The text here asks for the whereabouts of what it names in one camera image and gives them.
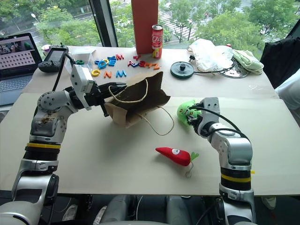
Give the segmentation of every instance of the paper bag handle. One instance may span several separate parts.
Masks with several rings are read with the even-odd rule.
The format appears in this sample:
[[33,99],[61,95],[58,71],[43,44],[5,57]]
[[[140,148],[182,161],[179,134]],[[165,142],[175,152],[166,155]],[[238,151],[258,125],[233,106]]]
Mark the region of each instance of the paper bag handle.
[[112,93],[112,91],[111,91],[111,86],[108,86],[108,91],[109,91],[109,93],[111,94],[111,96],[112,96],[117,102],[121,102],[121,103],[138,103],[138,102],[143,101],[143,100],[146,98],[147,94],[148,94],[148,81],[147,81],[147,79],[145,79],[145,81],[146,81],[146,93],[145,93],[145,95],[144,95],[141,99],[136,100],[136,101],[122,101],[122,100],[117,99],[117,96],[120,95],[123,91],[125,91],[126,88],[125,88],[123,91],[121,91],[119,94],[117,94],[117,95],[114,95],[114,94]]
[[155,129],[155,128],[152,126],[152,124],[149,122],[149,120],[147,120],[144,116],[142,116],[142,115],[140,115],[140,114],[138,114],[138,115],[139,115],[141,118],[143,118],[143,119],[150,125],[150,127],[152,128],[152,130],[154,130],[155,133],[157,133],[157,134],[160,135],[160,136],[165,136],[165,135],[169,134],[169,133],[173,130],[174,125],[175,125],[174,119],[173,119],[173,117],[170,115],[170,113],[169,113],[166,109],[164,109],[163,107],[158,106],[158,105],[157,105],[157,107],[163,109],[163,110],[170,116],[170,118],[171,118],[171,120],[172,120],[172,122],[173,122],[173,126],[172,126],[171,129],[170,129],[167,133],[165,133],[165,134],[160,134],[159,132],[157,132],[156,129]]

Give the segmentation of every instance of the white cloth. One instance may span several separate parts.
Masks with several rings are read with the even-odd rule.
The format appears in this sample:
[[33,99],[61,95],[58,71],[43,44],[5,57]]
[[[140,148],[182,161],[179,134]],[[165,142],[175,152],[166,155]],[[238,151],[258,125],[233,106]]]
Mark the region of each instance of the white cloth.
[[300,125],[300,69],[275,89]]

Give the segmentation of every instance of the black bag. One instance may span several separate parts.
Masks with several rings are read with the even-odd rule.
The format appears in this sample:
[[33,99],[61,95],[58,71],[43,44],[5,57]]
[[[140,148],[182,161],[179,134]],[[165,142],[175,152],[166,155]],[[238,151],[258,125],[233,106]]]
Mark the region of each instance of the black bag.
[[261,63],[273,88],[278,87],[300,68],[300,38],[287,37],[266,43]]

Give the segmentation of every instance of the laptop screen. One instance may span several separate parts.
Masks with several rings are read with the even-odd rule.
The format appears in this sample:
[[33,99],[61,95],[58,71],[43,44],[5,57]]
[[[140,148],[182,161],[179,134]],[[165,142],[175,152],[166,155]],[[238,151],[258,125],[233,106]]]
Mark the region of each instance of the laptop screen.
[[0,38],[0,80],[33,73],[40,62],[31,34]]

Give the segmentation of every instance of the window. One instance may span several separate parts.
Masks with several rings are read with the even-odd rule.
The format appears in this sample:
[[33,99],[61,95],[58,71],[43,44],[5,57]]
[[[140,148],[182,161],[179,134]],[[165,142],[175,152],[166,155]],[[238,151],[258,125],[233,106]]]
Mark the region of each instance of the window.
[[131,0],[109,0],[119,47],[134,47]]
[[158,23],[165,48],[186,48],[198,38],[231,44],[260,58],[264,42],[283,39],[299,20],[297,0],[161,0]]
[[0,37],[30,32],[39,50],[60,42],[101,46],[88,0],[1,0],[0,7]]

